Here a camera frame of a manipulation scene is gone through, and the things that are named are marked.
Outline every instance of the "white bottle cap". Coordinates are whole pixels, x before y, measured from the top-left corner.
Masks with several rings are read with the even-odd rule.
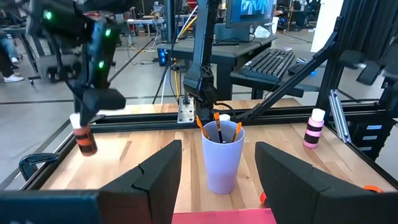
[[[322,122],[325,118],[325,111],[321,109],[312,110],[311,119],[315,122]]]
[[[74,129],[81,128],[80,126],[80,113],[73,113],[69,116],[70,123]]]
[[[231,117],[228,114],[221,114],[220,121],[231,121]]]

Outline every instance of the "black keyboard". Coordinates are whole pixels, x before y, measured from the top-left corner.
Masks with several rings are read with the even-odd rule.
[[[279,82],[294,60],[295,55],[292,52],[265,49],[244,64],[239,74]]]

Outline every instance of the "sneaker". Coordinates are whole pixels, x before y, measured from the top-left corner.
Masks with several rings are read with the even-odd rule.
[[[17,77],[15,75],[11,75],[10,77],[6,78],[4,77],[4,81],[7,82],[19,82],[19,81],[23,81],[25,78],[23,77]]]
[[[16,57],[13,57],[13,58],[11,58],[11,62],[12,62],[12,63],[18,63],[18,62],[19,62],[19,60],[18,60],[18,58],[16,58]]]

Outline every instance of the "pink bottle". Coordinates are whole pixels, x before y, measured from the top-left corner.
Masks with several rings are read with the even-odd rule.
[[[322,133],[322,127],[325,124],[325,111],[321,109],[312,110],[312,115],[308,120],[307,130],[304,136],[304,146],[315,149]]]

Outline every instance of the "wooden table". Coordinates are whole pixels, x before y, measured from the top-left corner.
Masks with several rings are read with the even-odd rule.
[[[257,100],[232,101],[233,108],[252,108]],[[275,106],[299,106],[294,99],[283,99]],[[107,114],[175,112],[177,105],[134,105]],[[182,140],[182,171],[175,212],[201,212],[259,208],[262,187],[254,160],[254,145],[267,142],[291,155],[313,164],[329,174],[359,187],[376,185],[394,191],[376,171],[369,167],[329,129],[323,129],[317,149],[303,146],[306,124],[246,126],[243,155],[237,185],[228,195],[216,195],[206,186],[200,129],[142,131],[95,134],[98,152],[83,157],[77,146],[48,179],[42,189],[98,189],[119,177],[174,139]]]

